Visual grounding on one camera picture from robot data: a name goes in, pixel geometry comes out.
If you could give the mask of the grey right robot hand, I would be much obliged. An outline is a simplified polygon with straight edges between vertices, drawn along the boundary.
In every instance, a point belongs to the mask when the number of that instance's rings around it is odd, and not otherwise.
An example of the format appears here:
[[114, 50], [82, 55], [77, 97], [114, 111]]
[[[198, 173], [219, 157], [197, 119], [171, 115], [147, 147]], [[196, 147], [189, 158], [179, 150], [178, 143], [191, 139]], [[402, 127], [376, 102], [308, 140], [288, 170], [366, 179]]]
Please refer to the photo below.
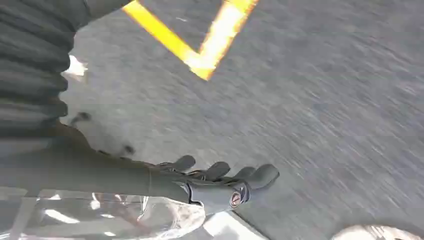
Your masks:
[[261, 197], [279, 175], [265, 164], [247, 176], [200, 178], [96, 151], [66, 125], [0, 131], [0, 185], [31, 197], [43, 190], [165, 197], [216, 213]]

